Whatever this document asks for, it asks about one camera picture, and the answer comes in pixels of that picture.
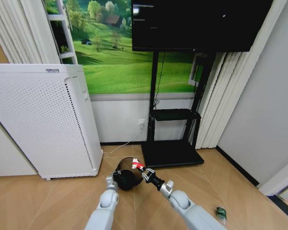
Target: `white wall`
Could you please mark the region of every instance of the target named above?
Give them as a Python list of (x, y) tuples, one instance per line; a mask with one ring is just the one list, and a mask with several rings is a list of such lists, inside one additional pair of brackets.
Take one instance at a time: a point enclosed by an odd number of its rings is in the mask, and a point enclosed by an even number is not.
[(0, 126), (0, 176), (36, 174)]
[[(160, 100), (158, 109), (191, 108), (192, 100)], [(129, 141), (139, 132), (138, 119), (145, 119), (142, 133), (133, 141), (144, 141), (147, 135), (149, 101), (92, 102), (100, 142)], [(155, 140), (182, 138), (186, 121), (156, 121)]]
[(288, 163), (288, 3), (218, 146), (260, 183)]

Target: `wall outlet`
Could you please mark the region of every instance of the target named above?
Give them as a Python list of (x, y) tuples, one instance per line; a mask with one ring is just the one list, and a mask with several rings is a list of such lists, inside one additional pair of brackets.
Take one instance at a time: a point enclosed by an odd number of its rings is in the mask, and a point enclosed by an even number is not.
[(139, 119), (138, 120), (138, 125), (139, 125), (140, 129), (142, 129), (144, 127), (144, 122), (145, 122), (145, 119)]

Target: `white air purifier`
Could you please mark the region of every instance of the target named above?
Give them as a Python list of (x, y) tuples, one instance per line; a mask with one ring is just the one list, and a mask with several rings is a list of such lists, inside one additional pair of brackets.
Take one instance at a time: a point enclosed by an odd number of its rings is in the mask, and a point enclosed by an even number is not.
[(81, 65), (0, 64), (0, 122), (42, 178), (97, 175), (102, 150)]

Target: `headphone ear cup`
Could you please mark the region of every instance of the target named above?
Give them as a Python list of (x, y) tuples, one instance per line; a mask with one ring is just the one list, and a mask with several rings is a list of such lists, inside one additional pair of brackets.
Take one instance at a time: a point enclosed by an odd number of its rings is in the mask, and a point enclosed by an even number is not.
[(133, 172), (127, 169), (122, 170), (120, 174), (113, 175), (113, 177), (114, 180), (117, 182), (119, 188), (122, 190), (130, 190), (136, 184)]

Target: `landscape mural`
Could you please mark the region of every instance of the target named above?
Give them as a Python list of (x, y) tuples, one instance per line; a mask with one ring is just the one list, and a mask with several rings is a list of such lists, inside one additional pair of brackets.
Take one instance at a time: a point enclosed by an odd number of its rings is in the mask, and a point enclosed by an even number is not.
[[(72, 23), (73, 44), (78, 63), (84, 68), (89, 93), (149, 92), (152, 52), (132, 51), (131, 1), (63, 2)], [(48, 13), (58, 13), (55, 0), (46, 0), (45, 4)], [(64, 44), (58, 42), (60, 52), (68, 51)], [(157, 84), (162, 58), (160, 53)], [(192, 60), (192, 54), (167, 52), (159, 92), (193, 92), (194, 87), (188, 84)]]

